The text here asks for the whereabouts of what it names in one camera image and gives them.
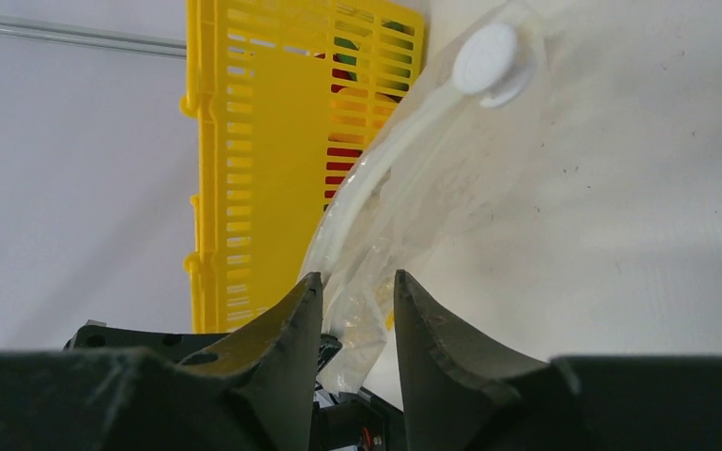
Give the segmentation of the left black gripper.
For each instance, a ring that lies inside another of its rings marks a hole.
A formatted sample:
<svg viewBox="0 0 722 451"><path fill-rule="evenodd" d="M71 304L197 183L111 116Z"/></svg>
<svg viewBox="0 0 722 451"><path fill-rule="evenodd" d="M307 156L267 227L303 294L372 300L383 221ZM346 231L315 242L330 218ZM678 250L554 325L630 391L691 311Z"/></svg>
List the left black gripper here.
<svg viewBox="0 0 722 451"><path fill-rule="evenodd" d="M71 374L104 373L125 360L154 357L203 374L240 374L257 368L302 366L319 373L342 345L314 321L251 321L232 333L167 334L88 324L66 345Z"/></svg>

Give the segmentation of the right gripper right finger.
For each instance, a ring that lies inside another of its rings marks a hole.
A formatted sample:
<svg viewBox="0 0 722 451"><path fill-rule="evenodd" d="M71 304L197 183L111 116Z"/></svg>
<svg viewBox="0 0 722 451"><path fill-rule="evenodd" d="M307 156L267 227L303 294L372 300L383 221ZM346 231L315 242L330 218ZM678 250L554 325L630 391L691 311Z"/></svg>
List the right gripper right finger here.
<svg viewBox="0 0 722 451"><path fill-rule="evenodd" d="M533 359L395 276L412 450L722 450L722 356Z"/></svg>

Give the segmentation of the clear zip top bag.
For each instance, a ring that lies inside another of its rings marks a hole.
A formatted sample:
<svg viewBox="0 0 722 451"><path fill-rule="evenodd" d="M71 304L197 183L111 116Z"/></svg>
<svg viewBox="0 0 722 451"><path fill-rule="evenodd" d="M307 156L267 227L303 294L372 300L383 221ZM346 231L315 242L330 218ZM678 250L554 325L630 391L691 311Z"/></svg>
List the clear zip top bag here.
<svg viewBox="0 0 722 451"><path fill-rule="evenodd" d="M325 289L322 328L341 343L318 376L331 394L381 375L404 325L397 270L487 332L514 339L582 287L562 224L581 167L570 93L592 1L505 1L444 48L341 184L302 269Z"/></svg>

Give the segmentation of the yellow plastic basket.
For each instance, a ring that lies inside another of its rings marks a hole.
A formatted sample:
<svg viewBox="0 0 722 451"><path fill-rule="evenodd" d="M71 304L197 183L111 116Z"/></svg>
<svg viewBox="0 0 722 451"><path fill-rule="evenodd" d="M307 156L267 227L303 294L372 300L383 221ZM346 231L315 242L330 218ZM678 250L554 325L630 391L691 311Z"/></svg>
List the yellow plastic basket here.
<svg viewBox="0 0 722 451"><path fill-rule="evenodd" d="M230 332L297 282L341 182L414 84L425 21L391 1L190 1L192 324Z"/></svg>

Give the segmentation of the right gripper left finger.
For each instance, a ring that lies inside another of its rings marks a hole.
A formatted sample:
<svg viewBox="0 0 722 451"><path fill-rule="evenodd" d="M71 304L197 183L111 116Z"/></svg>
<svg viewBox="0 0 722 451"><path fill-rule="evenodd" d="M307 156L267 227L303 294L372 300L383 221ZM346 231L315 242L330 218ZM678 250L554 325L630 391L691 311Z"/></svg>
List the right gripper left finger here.
<svg viewBox="0 0 722 451"><path fill-rule="evenodd" d="M305 450L322 280L173 362L146 348L0 352L0 450Z"/></svg>

